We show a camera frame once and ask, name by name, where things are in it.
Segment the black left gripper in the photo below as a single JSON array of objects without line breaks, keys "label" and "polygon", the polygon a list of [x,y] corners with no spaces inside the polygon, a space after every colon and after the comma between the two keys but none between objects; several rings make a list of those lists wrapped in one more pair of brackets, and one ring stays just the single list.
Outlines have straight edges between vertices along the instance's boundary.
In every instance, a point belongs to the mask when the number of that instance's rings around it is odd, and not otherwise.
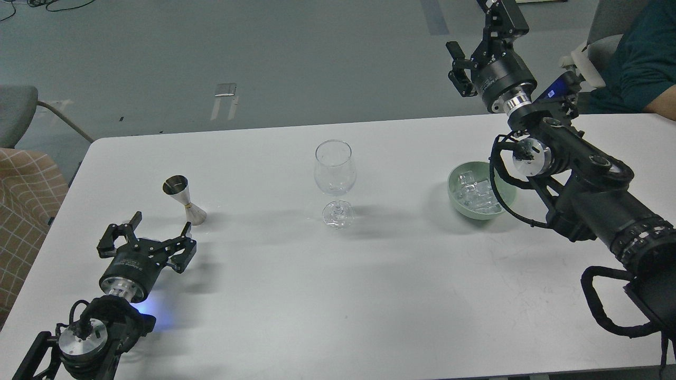
[{"label": "black left gripper", "polygon": [[[138,240],[135,229],[142,218],[142,212],[137,211],[129,222],[109,224],[97,245],[100,258],[112,259],[99,279],[100,289],[130,303],[147,300],[162,268],[181,274],[196,253],[191,222],[186,222],[179,236],[161,242]],[[116,248],[115,242],[121,236],[126,244]]]}]

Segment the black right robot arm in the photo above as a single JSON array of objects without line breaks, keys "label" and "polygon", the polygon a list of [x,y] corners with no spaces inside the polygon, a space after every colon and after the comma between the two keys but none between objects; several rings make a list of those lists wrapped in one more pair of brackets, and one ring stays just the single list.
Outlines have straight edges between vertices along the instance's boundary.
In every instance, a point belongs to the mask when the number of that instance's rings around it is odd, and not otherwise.
[{"label": "black right robot arm", "polygon": [[[479,1],[485,14],[483,37],[471,57],[456,41],[446,43],[452,56],[448,77],[461,96],[480,96],[490,113],[505,113],[511,132],[499,135],[489,157],[489,181],[503,209],[511,209],[495,178],[533,190],[547,207],[546,221],[512,212],[530,226],[550,229],[570,241],[600,239],[623,265],[592,265],[581,286],[597,324],[628,338],[661,334],[661,367],[674,346],[674,227],[628,192],[630,167],[584,139],[571,125],[579,115],[582,82],[593,84],[579,58],[564,63],[565,72],[534,98],[537,82],[515,52],[514,41],[529,26],[515,1]],[[594,289],[596,277],[623,280],[624,291],[649,320],[638,326],[616,325]]]}]

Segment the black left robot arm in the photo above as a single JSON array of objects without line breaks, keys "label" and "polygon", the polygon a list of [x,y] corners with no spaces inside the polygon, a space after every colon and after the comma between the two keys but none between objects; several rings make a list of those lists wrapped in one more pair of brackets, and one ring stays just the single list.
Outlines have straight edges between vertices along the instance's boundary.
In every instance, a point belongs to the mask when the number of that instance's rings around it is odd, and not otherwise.
[{"label": "black left robot arm", "polygon": [[121,356],[155,329],[156,318],[136,305],[149,297],[163,269],[182,273],[196,253],[191,222],[178,236],[157,241],[140,238],[136,212],[129,222],[110,224],[97,245],[110,263],[99,279],[103,296],[76,301],[67,323],[39,332],[14,379],[54,379],[60,368],[74,379],[112,379]]}]

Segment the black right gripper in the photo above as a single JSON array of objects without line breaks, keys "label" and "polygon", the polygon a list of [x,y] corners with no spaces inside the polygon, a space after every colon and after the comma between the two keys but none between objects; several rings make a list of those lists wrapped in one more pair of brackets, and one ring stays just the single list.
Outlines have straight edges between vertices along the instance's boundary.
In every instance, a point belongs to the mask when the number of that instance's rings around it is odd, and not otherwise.
[{"label": "black right gripper", "polygon": [[447,76],[461,96],[478,95],[488,112],[511,115],[533,103],[537,86],[525,62],[513,51],[514,41],[528,34],[530,27],[515,1],[476,4],[485,15],[481,42],[467,59],[457,41],[447,41],[452,65]]}]

